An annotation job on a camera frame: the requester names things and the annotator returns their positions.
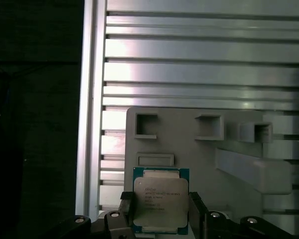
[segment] bolt head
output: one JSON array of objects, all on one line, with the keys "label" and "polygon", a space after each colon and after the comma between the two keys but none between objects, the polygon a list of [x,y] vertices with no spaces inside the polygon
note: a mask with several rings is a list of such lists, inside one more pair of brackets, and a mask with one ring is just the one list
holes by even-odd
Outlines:
[{"label": "bolt head", "polygon": [[116,217],[118,217],[120,214],[119,213],[111,213],[111,216],[113,217],[113,218],[116,218]]},{"label": "bolt head", "polygon": [[248,218],[247,221],[248,221],[249,223],[257,223],[257,220],[254,219],[254,218]]},{"label": "bolt head", "polygon": [[210,214],[213,218],[218,218],[220,217],[219,213],[211,213]]},{"label": "bolt head", "polygon": [[78,218],[77,220],[75,220],[76,223],[82,223],[84,222],[84,219],[83,218]]}]

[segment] dark background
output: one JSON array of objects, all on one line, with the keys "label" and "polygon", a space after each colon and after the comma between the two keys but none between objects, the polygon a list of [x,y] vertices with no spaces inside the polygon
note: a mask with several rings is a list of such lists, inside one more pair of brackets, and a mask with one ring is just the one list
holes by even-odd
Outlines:
[{"label": "dark background", "polygon": [[83,4],[0,0],[0,69],[20,73],[2,114],[23,149],[18,238],[74,215]]}]

